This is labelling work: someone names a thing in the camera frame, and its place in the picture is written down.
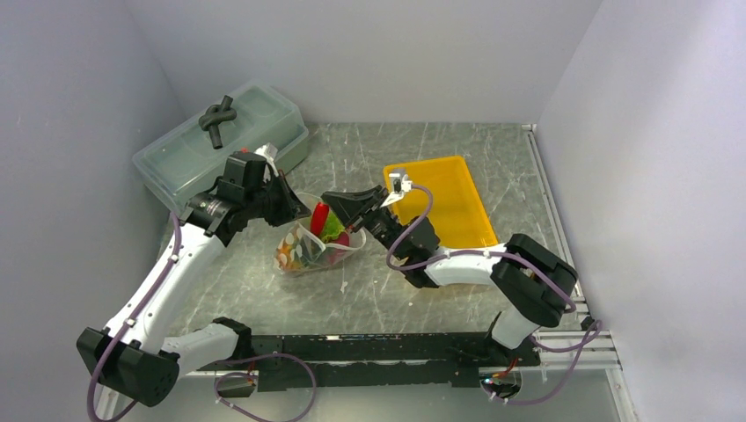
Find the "yellow plastic tray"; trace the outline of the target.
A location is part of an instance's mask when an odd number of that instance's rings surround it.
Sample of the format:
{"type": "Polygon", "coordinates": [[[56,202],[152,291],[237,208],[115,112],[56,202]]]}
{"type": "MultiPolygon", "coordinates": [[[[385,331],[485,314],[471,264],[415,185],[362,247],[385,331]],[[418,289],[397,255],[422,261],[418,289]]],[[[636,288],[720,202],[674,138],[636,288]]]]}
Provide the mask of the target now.
{"type": "Polygon", "coordinates": [[[461,156],[446,156],[384,167],[385,178],[397,169],[425,186],[434,204],[428,219],[441,241],[451,249],[476,249],[499,243],[469,168],[461,156]]]}

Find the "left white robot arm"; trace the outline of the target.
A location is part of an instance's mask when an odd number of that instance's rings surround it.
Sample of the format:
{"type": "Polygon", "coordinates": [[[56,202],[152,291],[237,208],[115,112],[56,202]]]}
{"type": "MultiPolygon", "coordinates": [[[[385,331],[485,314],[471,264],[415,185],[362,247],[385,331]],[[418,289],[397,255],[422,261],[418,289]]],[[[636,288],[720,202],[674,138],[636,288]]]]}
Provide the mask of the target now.
{"type": "Polygon", "coordinates": [[[172,238],[133,296],[103,328],[83,330],[76,347],[91,374],[91,397],[103,385],[153,407],[183,375],[216,361],[232,369],[251,361],[251,329],[228,317],[180,337],[168,330],[195,282],[249,221],[280,227],[310,215],[274,154],[269,145],[230,154],[212,187],[172,217],[172,238]]]}

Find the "purple toy sweet potato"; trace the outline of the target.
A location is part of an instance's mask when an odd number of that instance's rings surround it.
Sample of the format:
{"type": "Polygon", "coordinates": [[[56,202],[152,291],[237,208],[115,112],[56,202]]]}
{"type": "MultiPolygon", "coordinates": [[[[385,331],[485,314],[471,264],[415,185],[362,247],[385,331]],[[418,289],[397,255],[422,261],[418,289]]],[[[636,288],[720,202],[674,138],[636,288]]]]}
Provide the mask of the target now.
{"type": "Polygon", "coordinates": [[[330,252],[330,265],[336,265],[347,257],[351,251],[349,244],[349,234],[347,232],[342,232],[336,239],[327,245],[327,250],[330,252]]]}

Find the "red toy chili pepper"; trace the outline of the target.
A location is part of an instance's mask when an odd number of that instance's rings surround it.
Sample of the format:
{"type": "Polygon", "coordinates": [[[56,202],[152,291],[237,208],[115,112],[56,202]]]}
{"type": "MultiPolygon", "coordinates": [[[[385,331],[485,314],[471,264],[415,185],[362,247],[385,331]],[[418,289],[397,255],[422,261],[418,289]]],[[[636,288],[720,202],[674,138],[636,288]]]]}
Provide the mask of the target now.
{"type": "Polygon", "coordinates": [[[330,208],[324,202],[320,201],[315,206],[310,221],[310,232],[312,235],[321,238],[329,213],[330,208]]]}

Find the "toy pineapple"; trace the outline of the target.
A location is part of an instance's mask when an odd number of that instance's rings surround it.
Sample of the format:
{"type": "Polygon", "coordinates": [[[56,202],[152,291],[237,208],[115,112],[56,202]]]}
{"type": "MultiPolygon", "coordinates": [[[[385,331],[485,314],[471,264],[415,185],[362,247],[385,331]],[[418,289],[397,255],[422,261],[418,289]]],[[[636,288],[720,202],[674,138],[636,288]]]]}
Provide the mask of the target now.
{"type": "Polygon", "coordinates": [[[289,232],[275,250],[274,262],[284,273],[310,271],[318,267],[325,246],[304,232],[289,232]]]}

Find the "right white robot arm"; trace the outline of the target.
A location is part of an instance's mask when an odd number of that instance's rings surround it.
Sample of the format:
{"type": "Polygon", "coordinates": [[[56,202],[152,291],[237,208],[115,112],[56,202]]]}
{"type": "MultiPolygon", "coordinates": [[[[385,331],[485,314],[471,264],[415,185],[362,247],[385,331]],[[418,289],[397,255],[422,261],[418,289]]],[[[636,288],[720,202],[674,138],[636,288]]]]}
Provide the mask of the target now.
{"type": "Polygon", "coordinates": [[[386,265],[415,287],[470,284],[500,290],[509,306],[491,323],[484,344],[487,358],[496,365],[515,358],[535,331],[558,326],[565,314],[576,310],[571,294],[577,272],[530,236],[515,234],[504,244],[476,249],[443,246],[429,220],[434,195],[424,186],[327,191],[322,200],[347,229],[364,229],[384,246],[386,265]],[[420,215],[403,223],[391,205],[411,190],[425,193],[428,203],[420,215]]]}

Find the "clear zip top bag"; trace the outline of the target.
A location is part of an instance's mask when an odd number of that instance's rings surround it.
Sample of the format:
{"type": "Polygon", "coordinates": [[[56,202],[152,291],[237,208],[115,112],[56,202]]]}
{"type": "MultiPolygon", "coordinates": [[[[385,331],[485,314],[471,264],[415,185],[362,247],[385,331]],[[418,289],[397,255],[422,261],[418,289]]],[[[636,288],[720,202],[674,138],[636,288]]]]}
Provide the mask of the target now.
{"type": "Polygon", "coordinates": [[[296,275],[325,270],[357,253],[367,241],[362,231],[345,229],[341,220],[320,197],[299,193],[311,216],[293,222],[274,252],[274,268],[296,275]]]}

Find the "green toy grapes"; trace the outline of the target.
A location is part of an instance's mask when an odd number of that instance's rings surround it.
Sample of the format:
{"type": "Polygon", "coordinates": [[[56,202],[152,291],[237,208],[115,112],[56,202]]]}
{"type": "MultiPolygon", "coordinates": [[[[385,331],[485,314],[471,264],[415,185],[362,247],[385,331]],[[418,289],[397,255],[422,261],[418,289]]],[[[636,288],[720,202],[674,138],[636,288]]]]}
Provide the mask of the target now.
{"type": "Polygon", "coordinates": [[[334,212],[330,211],[318,237],[324,244],[329,244],[338,239],[345,231],[344,224],[334,212]]]}

